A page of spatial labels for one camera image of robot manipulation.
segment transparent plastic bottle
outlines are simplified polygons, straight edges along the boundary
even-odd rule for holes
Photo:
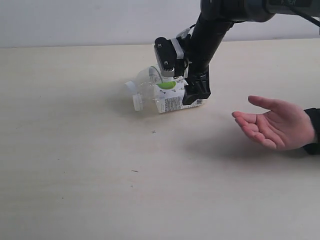
[[[198,100],[190,106],[183,106],[186,81],[181,78],[163,77],[157,65],[150,66],[125,85],[132,94],[133,106],[137,112],[149,111],[160,114],[198,107]]]

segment white wall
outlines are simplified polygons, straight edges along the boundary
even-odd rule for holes
[[[200,0],[0,0],[0,48],[152,43],[192,25]],[[242,23],[225,40],[314,38],[297,16]]]

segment table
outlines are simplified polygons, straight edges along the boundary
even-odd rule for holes
[[[248,95],[320,105],[320,39],[223,42],[206,105],[137,113],[152,45],[0,49],[0,239],[314,240],[320,159],[251,143]]]

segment human hand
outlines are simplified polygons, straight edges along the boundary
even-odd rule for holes
[[[249,96],[248,100],[257,107],[269,110],[263,114],[232,113],[252,141],[279,151],[299,149],[315,142],[316,132],[311,119],[299,106],[260,96]]]

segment cable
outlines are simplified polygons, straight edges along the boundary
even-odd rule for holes
[[[284,5],[288,7],[294,14],[297,14],[300,17],[303,17],[305,20],[308,20],[309,22],[317,25],[320,28],[320,21],[314,19],[312,16],[309,16],[308,14],[302,11],[299,11],[292,4],[290,4],[288,0],[284,0]]]

